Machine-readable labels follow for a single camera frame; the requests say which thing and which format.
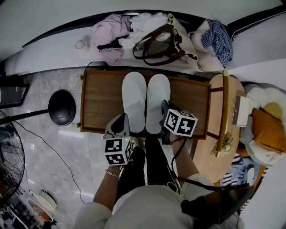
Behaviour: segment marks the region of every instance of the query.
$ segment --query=black lamp base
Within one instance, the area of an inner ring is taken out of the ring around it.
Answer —
[[[66,126],[73,121],[76,115],[76,103],[68,91],[59,90],[51,96],[49,115],[58,126]]]

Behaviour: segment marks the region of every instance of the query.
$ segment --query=white clothing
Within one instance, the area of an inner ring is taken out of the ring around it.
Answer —
[[[129,33],[127,39],[120,39],[119,43],[125,49],[131,49],[134,45],[139,42],[143,37],[145,37],[150,32],[158,29],[159,27],[168,23],[168,17],[166,14],[157,13],[151,15],[150,13],[141,13],[138,16],[135,16],[130,19],[131,29],[133,32]],[[156,40],[165,41],[171,36],[170,33],[160,34]]]
[[[189,179],[205,185],[212,183],[200,174]],[[189,183],[184,183],[180,197],[166,186],[149,185],[138,187],[122,196],[114,206],[114,214],[98,203],[85,204],[78,216],[74,229],[192,229],[194,218],[182,213],[181,202],[189,201],[211,191]],[[212,229],[244,228],[237,214]]]

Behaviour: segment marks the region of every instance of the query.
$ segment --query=white shirt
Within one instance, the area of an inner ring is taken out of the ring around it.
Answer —
[[[189,179],[212,185],[200,174]],[[181,202],[185,199],[191,201],[209,193],[211,191],[186,182],[182,187],[183,198],[167,186],[138,187],[117,201],[113,214],[102,204],[85,204],[76,217],[74,229],[192,229],[194,218],[182,213]],[[242,229],[244,224],[241,218],[234,214],[222,224],[210,228]]]

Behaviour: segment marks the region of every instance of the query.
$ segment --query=round table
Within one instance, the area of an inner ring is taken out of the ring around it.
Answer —
[[[222,74],[216,75],[210,81],[211,88],[223,86]],[[232,136],[232,150],[228,155],[214,157],[211,155],[217,140],[207,136],[206,140],[198,140],[193,161],[198,171],[206,176],[212,183],[217,182],[228,172],[233,157],[236,153],[240,138],[240,127],[233,126],[232,116],[236,96],[245,96],[242,84],[234,77],[228,77],[228,111],[227,111],[227,132]],[[208,132],[219,135],[220,121],[222,116],[223,92],[211,93],[210,116]]]

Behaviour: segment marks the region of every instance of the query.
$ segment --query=yellow pillow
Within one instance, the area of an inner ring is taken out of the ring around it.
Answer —
[[[279,119],[282,122],[282,109],[277,103],[267,103],[263,107],[263,110],[265,110],[268,114],[271,114],[273,117]]]
[[[286,153],[286,136],[282,122],[262,109],[252,111],[255,142],[270,151]]]

